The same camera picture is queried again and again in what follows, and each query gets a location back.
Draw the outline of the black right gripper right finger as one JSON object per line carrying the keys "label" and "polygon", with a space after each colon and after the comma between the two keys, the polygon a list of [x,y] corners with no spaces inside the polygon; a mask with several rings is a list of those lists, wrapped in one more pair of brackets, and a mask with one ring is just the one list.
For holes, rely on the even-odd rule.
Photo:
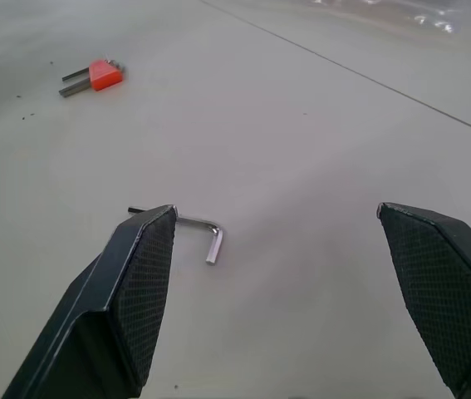
{"label": "black right gripper right finger", "polygon": [[377,210],[405,306],[444,384],[471,398],[471,228],[403,204]]}

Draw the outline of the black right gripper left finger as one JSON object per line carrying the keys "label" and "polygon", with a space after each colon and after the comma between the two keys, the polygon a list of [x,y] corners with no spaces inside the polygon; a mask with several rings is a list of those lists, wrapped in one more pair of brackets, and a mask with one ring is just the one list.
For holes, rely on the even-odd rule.
{"label": "black right gripper left finger", "polygon": [[72,281],[4,392],[6,398],[137,398],[164,316],[177,211],[119,224]]}

